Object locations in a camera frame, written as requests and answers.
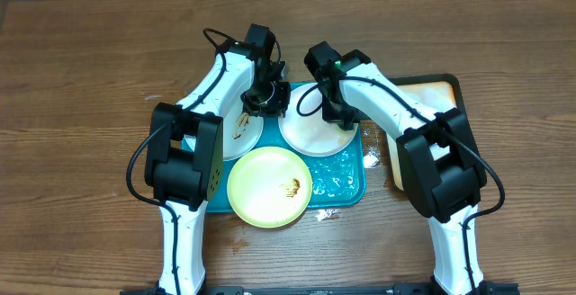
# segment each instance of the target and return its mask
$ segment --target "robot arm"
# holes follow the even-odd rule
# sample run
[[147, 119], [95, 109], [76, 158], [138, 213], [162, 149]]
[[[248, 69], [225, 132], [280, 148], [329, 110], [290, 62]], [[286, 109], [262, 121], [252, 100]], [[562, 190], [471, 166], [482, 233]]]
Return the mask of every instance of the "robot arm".
[[[226, 126], [221, 125], [222, 118], [238, 117], [240, 112], [249, 116], [282, 116], [290, 101], [290, 85], [280, 82], [284, 63], [270, 61], [274, 44], [275, 36], [268, 28], [252, 24], [243, 42], [227, 40], [219, 46], [220, 53], [208, 75], [178, 106], [161, 103], [154, 110], [151, 132], [166, 122], [172, 122], [173, 128], [169, 130], [172, 136], [156, 138], [148, 145], [147, 184], [154, 188], [154, 197], [178, 217], [175, 253], [181, 294], [199, 293], [205, 280], [204, 216], [208, 201], [218, 190], [222, 159], [228, 151], [229, 134]], [[221, 54], [226, 60], [223, 73]], [[201, 103], [189, 107], [203, 95]], [[239, 104], [241, 110], [231, 115]], [[182, 114], [182, 109], [190, 112]], [[189, 128], [195, 122], [203, 123], [203, 119], [217, 121], [218, 127], [206, 130], [207, 135], [200, 134], [199, 128]], [[192, 152], [170, 147], [170, 139], [185, 139]], [[164, 268], [158, 287], [176, 294], [172, 260], [175, 224], [167, 209], [160, 211], [164, 224]]]
[[[394, 97], [375, 86], [374, 81], [388, 87], [429, 122], [436, 121], [434, 125], [442, 125], [439, 122], [443, 120], [437, 118], [448, 118], [452, 124], [460, 121], [453, 127], [449, 124], [447, 129], [466, 131], [465, 137], [476, 149], [467, 121], [463, 123], [465, 117], [456, 109], [439, 115], [437, 110], [413, 100], [386, 79], [360, 51], [340, 56], [322, 42], [310, 49], [304, 62], [319, 83], [325, 121], [348, 129], [353, 122], [369, 118], [397, 141], [405, 191], [417, 211], [428, 218], [436, 255], [436, 283], [450, 295], [470, 292], [472, 286], [464, 260], [462, 224], [478, 211], [479, 189], [486, 184], [486, 176], [483, 170], [476, 172], [474, 165], [462, 165], [462, 155], [456, 149], [452, 148], [451, 152], [451, 146], [445, 141], [435, 141], [438, 134], [435, 136], [433, 130], [437, 128], [415, 117]], [[468, 188], [462, 187], [467, 183], [470, 184]], [[469, 257], [474, 284], [478, 287], [483, 274], [476, 257], [473, 221], [468, 227]]]

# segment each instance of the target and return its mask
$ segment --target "blue tray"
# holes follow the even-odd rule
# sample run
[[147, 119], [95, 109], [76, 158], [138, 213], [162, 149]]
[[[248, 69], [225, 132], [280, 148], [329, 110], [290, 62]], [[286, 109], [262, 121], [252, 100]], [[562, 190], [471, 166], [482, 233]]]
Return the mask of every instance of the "blue tray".
[[[292, 83], [292, 89], [308, 83]], [[332, 156], [306, 156], [292, 149], [282, 137], [277, 118], [264, 118], [264, 131], [254, 148], [280, 147], [291, 150], [308, 165], [312, 174], [312, 197], [309, 209], [350, 206], [356, 204], [366, 191], [362, 134], [356, 132], [354, 139], [342, 151]], [[182, 148], [190, 150], [183, 141]], [[220, 188], [208, 203], [208, 213], [231, 213], [228, 201], [228, 177], [238, 160], [224, 161]]]

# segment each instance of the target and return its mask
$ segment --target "wooden table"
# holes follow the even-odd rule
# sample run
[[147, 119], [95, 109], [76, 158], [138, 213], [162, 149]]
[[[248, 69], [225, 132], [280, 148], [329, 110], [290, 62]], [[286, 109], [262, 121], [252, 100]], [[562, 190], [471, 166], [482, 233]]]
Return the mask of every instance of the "wooden table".
[[[133, 199], [128, 160], [153, 107], [212, 66], [206, 26], [243, 38], [251, 22], [282, 44], [289, 80], [327, 40], [388, 76], [452, 73], [472, 130], [507, 188], [477, 223], [481, 268], [523, 294], [576, 289], [576, 0], [78, 0], [10, 3], [0, 31], [0, 292], [117, 294], [162, 267], [158, 209]], [[428, 224], [391, 188], [383, 132], [363, 126], [368, 189], [321, 219], [253, 228], [205, 223], [209, 285], [423, 282]], [[150, 195], [143, 165], [137, 189]], [[482, 207], [497, 200], [493, 183]]]

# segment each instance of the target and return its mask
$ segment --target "brown sauce stain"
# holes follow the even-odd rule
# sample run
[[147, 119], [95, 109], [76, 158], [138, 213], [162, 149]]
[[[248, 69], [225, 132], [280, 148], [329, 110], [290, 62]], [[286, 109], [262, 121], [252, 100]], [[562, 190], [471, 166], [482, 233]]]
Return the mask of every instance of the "brown sauce stain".
[[290, 183], [283, 184], [282, 187], [286, 190], [286, 197], [294, 198], [300, 189], [300, 181], [293, 178]]
[[393, 187], [394, 187], [394, 183], [391, 182], [390, 180], [386, 179], [386, 180], [384, 180], [384, 187], [386, 187], [386, 188], [393, 188]]
[[234, 242], [232, 244], [232, 254], [237, 254], [238, 252], [240, 252], [240, 250], [242, 250], [243, 248], [249, 246], [249, 243], [244, 240], [244, 239], [240, 239], [236, 242]]
[[247, 225], [247, 223], [238, 216], [231, 216], [230, 219], [227, 221], [227, 223], [228, 223], [228, 228], [240, 227], [240, 228], [244, 229], [244, 227]]
[[246, 127], [250, 123], [250, 115], [246, 112], [242, 112], [236, 119], [237, 127], [234, 129], [233, 139], [239, 139], [242, 137], [242, 133], [246, 130]]

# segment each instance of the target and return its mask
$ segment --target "food residue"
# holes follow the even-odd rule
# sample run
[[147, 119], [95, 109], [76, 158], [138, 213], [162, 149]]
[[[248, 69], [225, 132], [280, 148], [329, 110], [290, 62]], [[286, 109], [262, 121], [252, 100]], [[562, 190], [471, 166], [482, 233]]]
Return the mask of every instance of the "food residue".
[[340, 146], [344, 146], [348, 143], [348, 137], [338, 137], [337, 142]]
[[234, 128], [233, 139], [238, 139], [242, 136], [242, 133], [246, 130], [246, 127], [250, 123], [250, 115], [246, 112], [242, 112], [236, 119], [236, 128]]
[[300, 181], [293, 178], [290, 183], [283, 184], [282, 187], [286, 190], [286, 197], [294, 198], [300, 189]]

